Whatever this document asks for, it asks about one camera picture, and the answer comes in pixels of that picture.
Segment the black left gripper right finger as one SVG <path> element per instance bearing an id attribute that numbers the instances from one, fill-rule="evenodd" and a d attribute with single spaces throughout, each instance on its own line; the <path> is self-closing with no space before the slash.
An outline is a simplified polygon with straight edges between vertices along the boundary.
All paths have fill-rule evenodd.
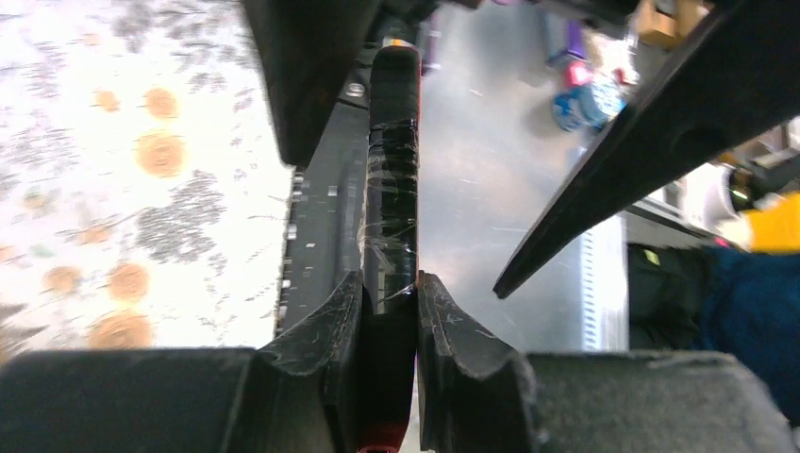
<path id="1" fill-rule="evenodd" d="M 764 385 L 724 354 L 523 354 L 418 287 L 420 444 L 436 452 L 793 452 Z"/>

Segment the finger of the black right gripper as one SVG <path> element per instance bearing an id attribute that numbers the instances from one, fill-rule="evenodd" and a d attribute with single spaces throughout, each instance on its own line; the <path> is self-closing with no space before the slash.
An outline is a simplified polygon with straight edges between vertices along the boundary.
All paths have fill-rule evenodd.
<path id="1" fill-rule="evenodd" d="M 798 113 L 798 3 L 717 2 L 588 147 L 495 294 L 508 297 L 581 233 Z"/>
<path id="2" fill-rule="evenodd" d="M 377 15 L 375 0 L 245 0 L 277 148 L 306 167 Z"/>

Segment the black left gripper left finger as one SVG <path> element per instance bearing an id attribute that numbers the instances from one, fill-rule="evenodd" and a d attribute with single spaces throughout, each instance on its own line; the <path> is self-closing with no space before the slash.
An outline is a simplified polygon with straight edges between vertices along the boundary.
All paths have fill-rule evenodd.
<path id="1" fill-rule="evenodd" d="M 362 277 L 261 349 L 25 353 L 1 369 L 5 452 L 354 452 Z"/>

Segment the red black utility knife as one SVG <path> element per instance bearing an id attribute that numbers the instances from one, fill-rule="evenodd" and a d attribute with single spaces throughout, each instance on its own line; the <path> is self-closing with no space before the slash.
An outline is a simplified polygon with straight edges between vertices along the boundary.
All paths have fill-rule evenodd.
<path id="1" fill-rule="evenodd" d="M 396 452 L 412 399 L 417 336 L 417 192 L 421 58 L 409 45 L 375 55 L 361 255 L 358 449 Z"/>

